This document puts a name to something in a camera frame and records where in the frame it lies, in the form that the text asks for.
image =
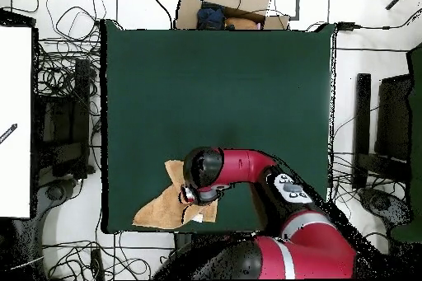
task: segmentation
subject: cloth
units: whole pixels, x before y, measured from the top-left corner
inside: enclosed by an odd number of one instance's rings
[[[218,201],[207,206],[183,204],[179,193],[183,180],[183,162],[170,160],[165,163],[166,170],[173,183],[160,196],[143,206],[135,215],[133,225],[139,227],[157,227],[176,229],[202,215],[203,222],[215,222]]]
[[[199,30],[224,30],[224,14],[221,9],[201,8],[197,17]]]
[[[226,19],[226,26],[234,26],[236,30],[259,30],[254,21],[246,18],[228,18]]]

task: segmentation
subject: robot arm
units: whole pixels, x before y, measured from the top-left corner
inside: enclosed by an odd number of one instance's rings
[[[355,250],[314,203],[316,193],[252,150],[198,148],[185,159],[182,199],[210,204],[238,182],[250,184],[263,232],[231,236],[171,257],[155,279],[350,278]]]

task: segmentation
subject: blue object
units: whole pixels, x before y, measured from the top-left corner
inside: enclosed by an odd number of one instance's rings
[[[197,17],[199,30],[224,30],[224,14],[221,9],[201,8]]]

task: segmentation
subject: desk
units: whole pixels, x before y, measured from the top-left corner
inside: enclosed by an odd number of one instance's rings
[[[134,215],[171,184],[164,162],[198,146],[277,155],[326,197],[333,31],[120,30],[102,21],[102,230],[155,230],[132,226]],[[218,203],[216,223],[177,231],[259,229],[239,184]]]

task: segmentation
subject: brown towel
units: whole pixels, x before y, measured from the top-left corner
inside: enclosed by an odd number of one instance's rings
[[[183,162],[171,160],[165,163],[166,170],[173,183],[160,196],[143,206],[134,217],[134,226],[176,229],[188,223],[198,214],[204,222],[215,222],[217,203],[208,206],[182,204],[179,200],[183,180]]]

